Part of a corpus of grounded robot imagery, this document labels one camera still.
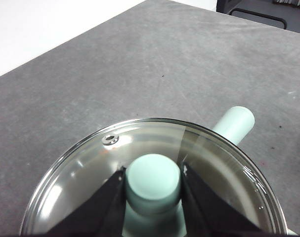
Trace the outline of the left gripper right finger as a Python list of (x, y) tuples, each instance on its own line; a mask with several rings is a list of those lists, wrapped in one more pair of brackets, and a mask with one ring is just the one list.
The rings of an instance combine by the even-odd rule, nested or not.
[(189, 237), (257, 237), (263, 231), (219, 197), (190, 167), (181, 165), (181, 201)]

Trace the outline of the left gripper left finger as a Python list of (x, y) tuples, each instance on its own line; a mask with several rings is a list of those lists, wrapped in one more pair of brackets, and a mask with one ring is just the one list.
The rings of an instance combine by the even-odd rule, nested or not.
[(126, 212), (126, 168), (121, 167), (47, 237), (121, 237)]

